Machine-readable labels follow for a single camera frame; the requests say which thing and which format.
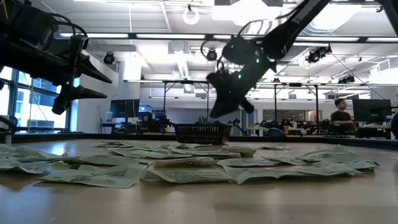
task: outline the man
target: man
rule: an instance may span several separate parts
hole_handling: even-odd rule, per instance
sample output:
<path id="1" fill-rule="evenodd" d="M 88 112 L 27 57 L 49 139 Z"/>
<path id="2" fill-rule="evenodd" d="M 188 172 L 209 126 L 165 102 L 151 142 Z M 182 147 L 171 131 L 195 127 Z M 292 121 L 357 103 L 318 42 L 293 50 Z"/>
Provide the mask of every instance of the man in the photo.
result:
<path id="1" fill-rule="evenodd" d="M 351 115 L 344 112 L 347 108 L 347 103 L 344 99 L 338 98 L 335 100 L 337 111 L 331 114 L 330 121 L 339 133 L 343 133 L 349 129 L 353 129 L 354 121 L 351 120 Z"/>

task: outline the wire basket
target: wire basket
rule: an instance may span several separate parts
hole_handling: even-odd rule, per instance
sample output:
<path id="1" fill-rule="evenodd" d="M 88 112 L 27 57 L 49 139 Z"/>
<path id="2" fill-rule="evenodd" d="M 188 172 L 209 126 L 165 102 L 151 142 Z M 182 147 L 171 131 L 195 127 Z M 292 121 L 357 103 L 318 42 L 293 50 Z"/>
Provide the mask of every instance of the wire basket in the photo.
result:
<path id="1" fill-rule="evenodd" d="M 229 140 L 232 126 L 225 124 L 174 124 L 180 143 L 222 145 Z"/>

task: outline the person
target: person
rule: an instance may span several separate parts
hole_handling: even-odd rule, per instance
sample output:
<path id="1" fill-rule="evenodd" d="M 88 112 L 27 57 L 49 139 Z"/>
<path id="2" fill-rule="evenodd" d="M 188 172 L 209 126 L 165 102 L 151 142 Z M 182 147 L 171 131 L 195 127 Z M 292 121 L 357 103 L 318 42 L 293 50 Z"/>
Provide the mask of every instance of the person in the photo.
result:
<path id="1" fill-rule="evenodd" d="M 339 133 L 343 133 L 354 128 L 354 121 L 351 120 L 351 115 L 345 112 L 347 103 L 344 99 L 338 98 L 335 100 L 337 111 L 331 114 L 330 121 Z"/>
<path id="2" fill-rule="evenodd" d="M 146 129 L 147 131 L 151 132 L 154 130 L 154 124 L 152 122 L 151 117 L 146 114 L 143 118 L 142 118 L 142 122 L 141 122 L 141 128 Z"/>

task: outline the black robotic arm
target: black robotic arm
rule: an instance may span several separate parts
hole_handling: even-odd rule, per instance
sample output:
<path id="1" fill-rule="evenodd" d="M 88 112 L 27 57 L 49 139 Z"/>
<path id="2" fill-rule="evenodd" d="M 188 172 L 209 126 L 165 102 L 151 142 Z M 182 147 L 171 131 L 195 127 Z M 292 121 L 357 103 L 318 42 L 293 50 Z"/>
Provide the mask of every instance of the black robotic arm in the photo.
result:
<path id="1" fill-rule="evenodd" d="M 212 118 L 232 113 L 242 106 L 252 113 L 254 107 L 245 98 L 251 88 L 268 69 L 276 72 L 277 60 L 282 59 L 293 46 L 301 30 L 326 7 L 331 0 L 304 0 L 290 14 L 290 18 L 261 38 L 245 40 L 240 35 L 232 38 L 223 49 L 223 57 L 243 65 L 239 72 L 230 74 L 221 68 L 207 76 L 216 88 L 217 99 L 210 113 Z M 398 1 L 379 0 L 398 34 Z"/>
<path id="2" fill-rule="evenodd" d="M 58 21 L 61 17 L 66 22 Z M 69 49 L 62 53 L 49 52 L 54 32 L 59 26 L 70 26 Z M 88 45 L 86 32 L 66 17 L 43 12 L 31 6 L 28 0 L 0 0 L 0 72 L 4 66 L 28 73 L 32 78 L 42 78 L 55 86 L 62 86 L 54 100 L 52 111 L 62 114 L 73 100 L 106 98 L 97 91 L 82 86 L 74 87 L 73 80 L 82 73 L 106 83 L 112 83 L 83 55 Z"/>

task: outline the wooden table surface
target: wooden table surface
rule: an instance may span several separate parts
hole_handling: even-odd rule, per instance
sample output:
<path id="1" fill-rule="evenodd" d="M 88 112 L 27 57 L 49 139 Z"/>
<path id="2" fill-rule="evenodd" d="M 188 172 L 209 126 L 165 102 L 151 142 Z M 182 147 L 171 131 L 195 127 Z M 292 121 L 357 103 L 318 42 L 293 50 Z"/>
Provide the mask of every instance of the wooden table surface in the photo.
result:
<path id="1" fill-rule="evenodd" d="M 99 140 L 25 144 L 31 149 L 73 156 L 106 154 L 91 147 Z M 160 141 L 145 143 L 158 145 Z M 257 146 L 259 143 L 229 143 Z M 298 156 L 328 144 L 286 144 L 289 151 L 259 156 Z M 259 184 L 170 184 L 146 182 L 130 189 L 43 183 L 41 175 L 2 172 L 0 224 L 196 224 L 196 223 L 397 223 L 398 153 L 347 147 L 380 163 L 375 172 L 354 177 L 268 180 Z"/>

